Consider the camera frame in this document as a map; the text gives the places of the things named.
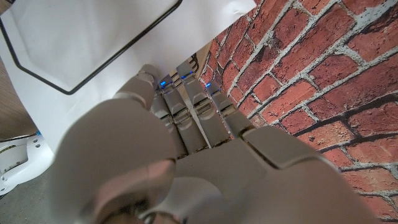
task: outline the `robotic hand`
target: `robotic hand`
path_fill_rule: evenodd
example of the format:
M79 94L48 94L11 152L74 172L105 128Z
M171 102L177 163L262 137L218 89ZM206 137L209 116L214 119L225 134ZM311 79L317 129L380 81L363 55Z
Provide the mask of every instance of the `robotic hand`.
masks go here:
M171 78L146 65L65 134L54 223L377 222L322 155L256 129L215 82L211 103L187 62L177 71L210 145Z

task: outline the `white paper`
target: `white paper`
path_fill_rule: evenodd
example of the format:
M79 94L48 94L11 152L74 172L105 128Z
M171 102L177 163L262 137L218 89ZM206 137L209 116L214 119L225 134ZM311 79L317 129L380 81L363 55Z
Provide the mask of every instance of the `white paper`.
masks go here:
M85 29L78 27L76 28L78 34L71 33L70 35L74 36L69 38L68 30L74 29L73 25L76 25L78 21L73 19L51 21L48 16L53 14L53 16L62 15L64 18L68 18L70 10L75 14L79 13L79 10L73 6L82 7L80 1L36 0L29 1L29 3L16 1L11 10L6 11L1 19L18 57L21 57L21 64L30 66L29 68L35 70L34 72L41 72L44 77L53 78L59 85L71 87L76 80L85 76L87 71L92 70L104 58L113 54L110 52L114 52L126 44L132 36L150 24L154 17L159 17L174 4L174 1L171 0L164 2L134 1L134 4L137 4L137 9L145 10L131 12L135 18L142 19L135 23L137 26L134 30L127 32L126 27L129 24L124 20L129 17L128 13L120 12L124 19L119 19L117 15L119 14L118 10L123 11L125 8L131 9L131 7L113 7L110 16L102 15L106 14L107 7L111 7L113 4L127 4L127 0L106 1L107 4L100 7L99 12L92 12L98 7L90 7L88 2L96 4L101 1L86 1L84 10L80 11L83 16L80 15L77 18L84 19L85 16L97 15L96 19L100 19L96 23L96 19L90 18L83 23L85 24L83 26L85 28L92 27L92 30L85 32ZM167 75L169 71L189 58L254 6L255 3L252 0L183 0L178 9L168 18L70 96L64 95L19 70L12 60L2 35L0 35L0 55L22 104L46 138L50 148L56 152L65 131L92 107L110 99L126 81L138 72L143 64L152 64L161 71L162 75ZM35 33L35 29L27 25L29 24L27 18L32 21L31 26L34 27L35 24L42 21L46 26L51 25L51 30L38 26L40 32ZM104 18L108 23L101 26ZM100 37L92 39L93 33ZM83 42L84 44L71 44L84 38L87 39L86 42Z

